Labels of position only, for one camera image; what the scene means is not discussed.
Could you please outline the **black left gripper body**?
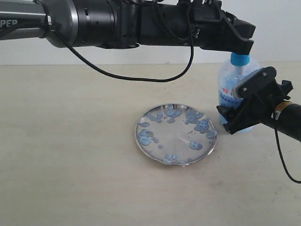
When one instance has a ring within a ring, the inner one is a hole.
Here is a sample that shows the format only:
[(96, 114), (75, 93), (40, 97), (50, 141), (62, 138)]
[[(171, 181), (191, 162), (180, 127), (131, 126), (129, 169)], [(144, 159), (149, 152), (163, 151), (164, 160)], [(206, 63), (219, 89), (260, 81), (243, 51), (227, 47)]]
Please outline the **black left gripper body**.
[(141, 45), (233, 51), (233, 25), (220, 0), (180, 0), (176, 5), (144, 1), (137, 23)]

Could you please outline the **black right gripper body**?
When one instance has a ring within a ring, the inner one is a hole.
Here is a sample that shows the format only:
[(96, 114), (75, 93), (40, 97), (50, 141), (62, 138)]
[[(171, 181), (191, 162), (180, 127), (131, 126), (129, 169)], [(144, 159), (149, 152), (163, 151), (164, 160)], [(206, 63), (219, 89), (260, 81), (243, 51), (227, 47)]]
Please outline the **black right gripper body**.
[(293, 102), (288, 96), (293, 90), (290, 81), (280, 84), (273, 80), (265, 88), (246, 100), (250, 100), (248, 113), (258, 123), (269, 127), (293, 127)]

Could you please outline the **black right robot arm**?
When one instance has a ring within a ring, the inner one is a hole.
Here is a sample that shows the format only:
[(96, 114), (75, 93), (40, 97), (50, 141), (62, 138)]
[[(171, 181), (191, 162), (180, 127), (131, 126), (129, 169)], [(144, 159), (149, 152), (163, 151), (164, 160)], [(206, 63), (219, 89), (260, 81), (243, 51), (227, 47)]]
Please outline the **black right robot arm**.
[(246, 76), (232, 93), (242, 99), (238, 107), (218, 105), (216, 108), (225, 119), (225, 130), (230, 134), (264, 124), (295, 139), (301, 139), (301, 106), (290, 101), (293, 90), (290, 81), (277, 83), (277, 71), (269, 66)]

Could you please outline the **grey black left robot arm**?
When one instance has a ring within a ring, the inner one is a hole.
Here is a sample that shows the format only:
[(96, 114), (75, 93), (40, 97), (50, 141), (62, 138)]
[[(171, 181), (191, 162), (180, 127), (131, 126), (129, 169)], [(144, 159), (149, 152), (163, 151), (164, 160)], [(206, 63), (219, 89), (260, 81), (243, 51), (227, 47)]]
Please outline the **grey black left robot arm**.
[(45, 38), (64, 48), (132, 49), (186, 46), (247, 55), (255, 26), (222, 9), (219, 0), (3, 0), (3, 40)]

